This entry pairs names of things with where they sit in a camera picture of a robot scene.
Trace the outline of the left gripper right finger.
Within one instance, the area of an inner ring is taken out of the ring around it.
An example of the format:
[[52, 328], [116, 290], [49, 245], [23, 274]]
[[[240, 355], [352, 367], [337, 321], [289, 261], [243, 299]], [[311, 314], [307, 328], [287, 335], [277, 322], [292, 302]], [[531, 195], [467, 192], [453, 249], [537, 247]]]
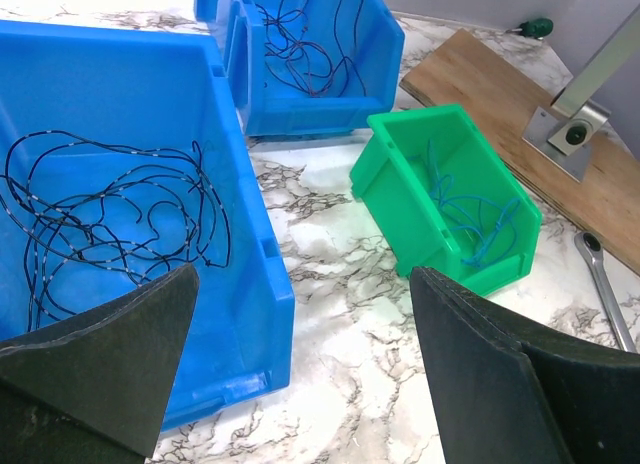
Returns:
[[445, 460], [635, 463], [639, 358], [417, 267], [410, 293]]

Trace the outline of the green bin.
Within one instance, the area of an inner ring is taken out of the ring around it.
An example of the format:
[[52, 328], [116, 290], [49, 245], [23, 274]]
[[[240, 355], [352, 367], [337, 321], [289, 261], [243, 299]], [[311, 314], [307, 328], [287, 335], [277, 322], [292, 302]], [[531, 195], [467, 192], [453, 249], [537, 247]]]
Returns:
[[458, 104], [369, 117], [350, 171], [408, 277], [431, 267], [487, 296], [529, 275], [542, 214]]

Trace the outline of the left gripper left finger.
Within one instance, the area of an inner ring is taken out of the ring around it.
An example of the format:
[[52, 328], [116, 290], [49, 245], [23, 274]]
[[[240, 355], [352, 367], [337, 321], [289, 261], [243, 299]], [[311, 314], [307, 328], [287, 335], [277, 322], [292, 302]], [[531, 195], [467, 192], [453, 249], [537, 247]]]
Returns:
[[199, 289], [183, 265], [1, 343], [4, 463], [142, 463], [153, 455]]

